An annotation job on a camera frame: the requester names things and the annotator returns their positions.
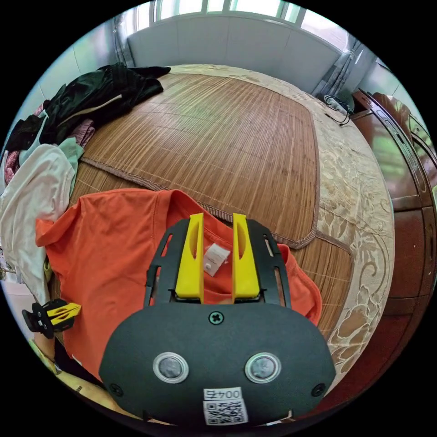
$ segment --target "black cable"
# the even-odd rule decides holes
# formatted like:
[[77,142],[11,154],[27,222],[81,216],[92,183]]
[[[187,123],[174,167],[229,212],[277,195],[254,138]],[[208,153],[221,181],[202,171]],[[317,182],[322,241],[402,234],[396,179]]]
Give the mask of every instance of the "black cable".
[[349,106],[345,103],[345,102],[343,102],[342,100],[340,100],[338,97],[335,97],[335,96],[331,96],[331,95],[327,95],[327,96],[325,96],[324,98],[323,98],[323,100],[324,100],[324,103],[325,103],[325,105],[326,106],[328,106],[328,107],[330,107],[329,105],[328,105],[328,99],[332,99],[332,100],[334,100],[335,102],[337,102],[345,111],[346,111],[346,117],[345,117],[345,119],[344,120],[342,120],[342,121],[339,121],[339,120],[336,120],[335,118],[333,118],[333,117],[331,117],[329,114],[327,114],[326,112],[325,112],[325,115],[327,115],[331,120],[334,120],[335,122],[337,122],[337,123],[339,123],[339,125],[340,125],[340,127],[343,127],[343,126],[345,126],[348,122],[349,122],[349,120],[351,119],[351,117],[350,117],[350,115],[353,113],[353,111],[349,108]]

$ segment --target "pink clothing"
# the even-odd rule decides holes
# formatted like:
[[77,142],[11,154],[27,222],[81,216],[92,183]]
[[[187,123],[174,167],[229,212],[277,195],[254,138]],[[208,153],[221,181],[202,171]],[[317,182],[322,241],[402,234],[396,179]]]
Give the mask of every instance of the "pink clothing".
[[15,173],[17,173],[18,169],[20,168],[20,163],[18,162],[19,154],[20,152],[12,152],[8,155],[8,159],[6,160],[6,165],[5,165],[6,185],[9,184],[9,182],[14,177]]
[[74,137],[76,143],[81,147],[85,147],[91,137],[94,135],[94,121],[89,118],[85,119],[79,126],[77,126],[73,132],[69,135],[69,138]]
[[33,115],[36,115],[36,116],[40,115],[44,109],[43,105],[44,105],[44,103],[40,104],[38,106],[38,109],[33,113]]

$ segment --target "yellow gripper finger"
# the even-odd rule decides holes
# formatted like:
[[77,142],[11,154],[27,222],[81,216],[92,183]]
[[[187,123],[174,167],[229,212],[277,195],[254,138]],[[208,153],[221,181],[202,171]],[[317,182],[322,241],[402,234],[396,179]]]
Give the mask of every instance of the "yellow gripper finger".
[[234,213],[234,247],[232,254],[232,302],[252,299],[259,294],[254,254],[246,216]]
[[58,323],[64,322],[67,319],[71,319],[79,314],[81,306],[74,303],[69,303],[54,310],[47,311],[47,315],[50,318],[51,324],[53,326]]
[[180,299],[203,303],[203,213],[190,216],[175,291]]

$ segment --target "qr code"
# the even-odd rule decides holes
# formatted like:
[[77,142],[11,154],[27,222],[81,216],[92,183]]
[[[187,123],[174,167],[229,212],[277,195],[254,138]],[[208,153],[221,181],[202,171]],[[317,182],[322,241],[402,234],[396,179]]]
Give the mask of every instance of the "qr code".
[[204,402],[203,407],[208,425],[236,425],[247,422],[246,406],[242,399]]

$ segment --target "black jacket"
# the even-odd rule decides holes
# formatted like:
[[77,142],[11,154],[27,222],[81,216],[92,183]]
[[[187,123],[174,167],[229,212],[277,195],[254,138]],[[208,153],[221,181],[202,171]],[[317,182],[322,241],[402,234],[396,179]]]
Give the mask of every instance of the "black jacket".
[[[126,114],[135,105],[162,92],[157,78],[169,71],[169,67],[126,68],[124,64],[117,63],[79,76],[67,86],[63,85],[51,100],[44,102],[49,118],[42,130],[40,143],[60,144],[85,118],[91,118],[94,127],[99,128]],[[79,111],[103,105],[120,94],[121,99],[101,109],[69,118]],[[30,115],[24,121],[19,120],[6,143],[6,150],[27,150],[43,119]]]

